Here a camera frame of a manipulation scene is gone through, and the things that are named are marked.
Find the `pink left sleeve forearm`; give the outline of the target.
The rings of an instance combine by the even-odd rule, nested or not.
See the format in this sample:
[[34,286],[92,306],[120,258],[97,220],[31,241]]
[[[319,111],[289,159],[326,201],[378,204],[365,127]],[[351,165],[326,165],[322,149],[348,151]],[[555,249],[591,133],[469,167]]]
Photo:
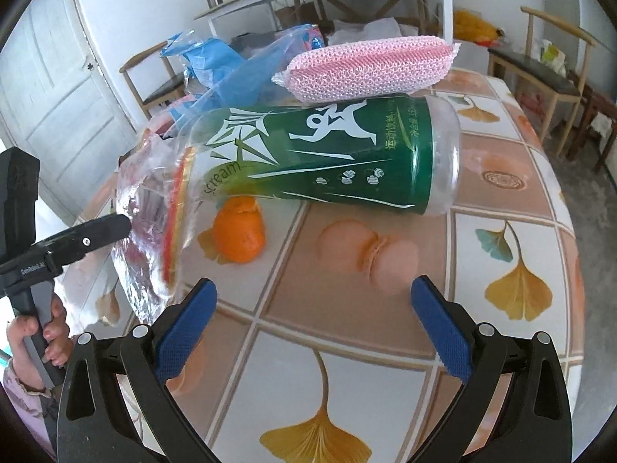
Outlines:
[[18,379],[13,362],[5,368],[2,385],[17,415],[42,450],[56,461],[56,415],[59,404],[49,389],[33,390]]

